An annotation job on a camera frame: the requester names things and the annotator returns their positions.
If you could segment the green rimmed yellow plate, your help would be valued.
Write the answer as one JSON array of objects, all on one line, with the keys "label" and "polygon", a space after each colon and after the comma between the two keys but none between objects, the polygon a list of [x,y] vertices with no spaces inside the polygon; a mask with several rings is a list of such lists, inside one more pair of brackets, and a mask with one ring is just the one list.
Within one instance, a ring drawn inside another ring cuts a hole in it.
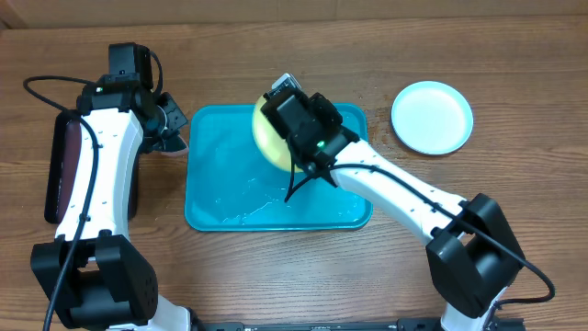
[{"label": "green rimmed yellow plate", "polygon": [[254,104],[252,132],[255,144],[271,165],[289,172],[291,170],[291,156],[288,145],[261,111],[265,103],[264,97],[260,97]]}]

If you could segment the light blue plate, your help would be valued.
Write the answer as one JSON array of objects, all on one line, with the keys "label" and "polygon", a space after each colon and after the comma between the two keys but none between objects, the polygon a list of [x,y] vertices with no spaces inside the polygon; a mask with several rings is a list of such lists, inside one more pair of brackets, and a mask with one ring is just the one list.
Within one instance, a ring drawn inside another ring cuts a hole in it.
[{"label": "light blue plate", "polygon": [[400,141],[420,154],[451,154],[473,132],[474,116],[467,99],[452,86],[421,81],[406,86],[390,110],[391,127]]}]

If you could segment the pink and green sponge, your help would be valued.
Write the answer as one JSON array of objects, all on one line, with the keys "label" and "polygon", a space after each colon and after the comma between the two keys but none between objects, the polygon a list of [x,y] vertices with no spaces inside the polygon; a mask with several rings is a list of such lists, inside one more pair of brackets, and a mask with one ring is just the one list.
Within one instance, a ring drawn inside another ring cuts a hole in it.
[{"label": "pink and green sponge", "polygon": [[175,136],[162,143],[160,153],[170,157],[181,156],[187,154],[189,148],[187,143],[181,136]]}]

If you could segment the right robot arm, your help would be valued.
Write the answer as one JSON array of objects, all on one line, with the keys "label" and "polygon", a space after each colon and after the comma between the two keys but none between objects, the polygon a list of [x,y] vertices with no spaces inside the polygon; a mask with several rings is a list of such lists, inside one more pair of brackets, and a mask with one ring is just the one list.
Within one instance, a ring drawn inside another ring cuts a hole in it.
[{"label": "right robot arm", "polygon": [[489,326],[524,255],[495,200],[484,194],[466,200],[426,184],[344,126],[323,95],[307,96],[290,83],[257,100],[254,138],[275,166],[356,194],[424,245],[432,282],[447,303],[441,329]]}]

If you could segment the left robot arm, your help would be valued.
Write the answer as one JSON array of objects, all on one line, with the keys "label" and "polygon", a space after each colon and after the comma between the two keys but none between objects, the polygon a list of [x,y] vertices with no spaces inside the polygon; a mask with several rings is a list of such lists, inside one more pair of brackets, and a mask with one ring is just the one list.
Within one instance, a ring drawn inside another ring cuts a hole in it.
[{"label": "left robot arm", "polygon": [[159,293],[152,265],[129,239],[140,156],[185,153],[187,118],[164,92],[153,51],[112,44],[108,64],[55,121],[44,216],[57,231],[30,257],[46,315],[70,329],[196,330],[196,315]]}]

